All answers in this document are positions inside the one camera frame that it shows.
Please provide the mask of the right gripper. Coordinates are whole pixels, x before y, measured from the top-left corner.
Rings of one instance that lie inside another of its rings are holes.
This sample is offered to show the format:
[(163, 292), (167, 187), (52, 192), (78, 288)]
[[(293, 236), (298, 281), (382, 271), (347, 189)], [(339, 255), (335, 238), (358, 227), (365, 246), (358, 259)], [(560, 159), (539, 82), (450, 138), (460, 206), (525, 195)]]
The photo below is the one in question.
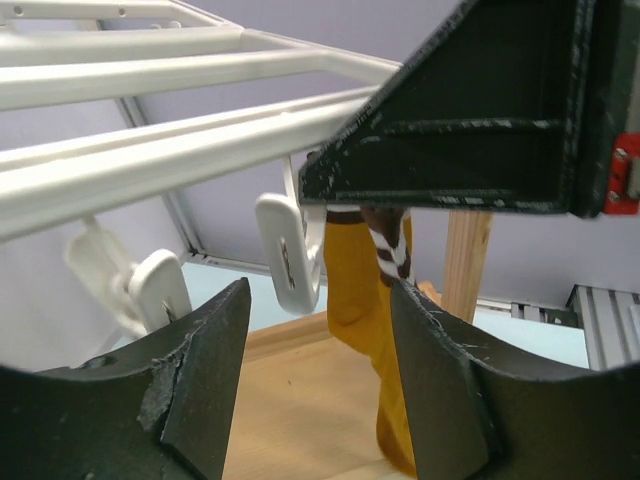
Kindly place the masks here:
[(634, 215), (638, 201), (629, 196), (631, 156), (639, 149), (639, 3), (602, 1), (603, 24), (598, 45), (605, 86), (603, 114), (594, 180), (599, 212)]

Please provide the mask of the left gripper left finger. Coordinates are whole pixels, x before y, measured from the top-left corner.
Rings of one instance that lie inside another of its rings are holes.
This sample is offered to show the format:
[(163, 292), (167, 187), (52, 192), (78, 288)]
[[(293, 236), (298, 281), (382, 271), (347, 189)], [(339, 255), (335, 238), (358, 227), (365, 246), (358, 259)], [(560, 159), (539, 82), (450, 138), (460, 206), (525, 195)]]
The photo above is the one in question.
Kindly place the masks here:
[(1, 371), (5, 479), (218, 479), (251, 308), (246, 279), (78, 368)]

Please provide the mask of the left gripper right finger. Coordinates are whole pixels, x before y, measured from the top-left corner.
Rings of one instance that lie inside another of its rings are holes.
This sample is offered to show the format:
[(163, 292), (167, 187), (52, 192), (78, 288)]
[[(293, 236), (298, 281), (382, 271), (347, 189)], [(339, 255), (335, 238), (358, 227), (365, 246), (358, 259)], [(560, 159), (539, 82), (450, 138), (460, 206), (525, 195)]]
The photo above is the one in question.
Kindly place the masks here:
[(635, 479), (639, 367), (593, 371), (522, 350), (416, 287), (391, 291), (421, 479)]

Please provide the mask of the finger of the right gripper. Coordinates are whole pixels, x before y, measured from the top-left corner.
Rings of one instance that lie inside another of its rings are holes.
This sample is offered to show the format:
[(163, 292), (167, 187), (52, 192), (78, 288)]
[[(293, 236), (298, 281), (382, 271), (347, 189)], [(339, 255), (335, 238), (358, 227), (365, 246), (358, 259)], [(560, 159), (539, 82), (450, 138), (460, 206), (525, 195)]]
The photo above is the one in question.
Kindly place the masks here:
[(611, 1), (461, 1), (299, 171), (303, 204), (583, 215)]

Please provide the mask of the mustard yellow sock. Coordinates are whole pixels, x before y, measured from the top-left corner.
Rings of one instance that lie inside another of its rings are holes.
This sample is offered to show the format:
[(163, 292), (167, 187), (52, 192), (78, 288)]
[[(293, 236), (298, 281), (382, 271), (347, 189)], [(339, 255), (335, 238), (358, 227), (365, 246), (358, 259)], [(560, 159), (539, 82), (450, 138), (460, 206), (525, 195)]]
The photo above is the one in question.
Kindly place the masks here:
[[(405, 222), (412, 249), (412, 224)], [(328, 282), (330, 332), (367, 356), (380, 379), (376, 439), (387, 460), (414, 477), (415, 459), (400, 379), (391, 315), (391, 287), (381, 278), (376, 249), (363, 221), (327, 220), (324, 263)]]

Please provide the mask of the white plastic clip hanger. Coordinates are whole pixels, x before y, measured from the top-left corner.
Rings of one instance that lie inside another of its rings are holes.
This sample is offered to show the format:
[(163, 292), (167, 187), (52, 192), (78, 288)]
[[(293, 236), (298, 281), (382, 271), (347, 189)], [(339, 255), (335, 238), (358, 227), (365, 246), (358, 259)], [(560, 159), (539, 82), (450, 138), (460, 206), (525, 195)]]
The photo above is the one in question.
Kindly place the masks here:
[(360, 87), (5, 151), (1, 237), (73, 220), (66, 263), (134, 338), (191, 310), (175, 254), (134, 260), (98, 213), (313, 147), (398, 63), (247, 29), (182, 1), (5, 1), (1, 107), (133, 97), (331, 72)]

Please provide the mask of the wooden hanger stand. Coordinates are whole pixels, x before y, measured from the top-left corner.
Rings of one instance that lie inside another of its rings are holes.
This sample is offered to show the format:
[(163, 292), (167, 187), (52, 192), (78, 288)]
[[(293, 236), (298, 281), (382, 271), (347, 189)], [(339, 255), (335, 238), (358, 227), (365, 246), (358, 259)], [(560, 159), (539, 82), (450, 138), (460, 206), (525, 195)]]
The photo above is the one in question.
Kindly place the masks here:
[(329, 330), (327, 310), (254, 333), (242, 366), (228, 479), (412, 479), (376, 439), (380, 379)]

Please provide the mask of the aluminium frame post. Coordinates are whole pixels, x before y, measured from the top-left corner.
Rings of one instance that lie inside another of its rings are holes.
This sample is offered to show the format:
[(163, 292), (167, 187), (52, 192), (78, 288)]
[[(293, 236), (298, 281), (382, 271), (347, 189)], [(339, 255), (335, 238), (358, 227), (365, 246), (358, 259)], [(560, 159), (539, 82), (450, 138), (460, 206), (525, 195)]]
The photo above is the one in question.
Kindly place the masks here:
[[(115, 103), (128, 128), (142, 128), (150, 125), (136, 97), (116, 98)], [(181, 191), (172, 191), (164, 194), (162, 200), (184, 244), (187, 259), (229, 269), (262, 274), (266, 272), (264, 265), (216, 256), (207, 250), (198, 232), (190, 205)]]

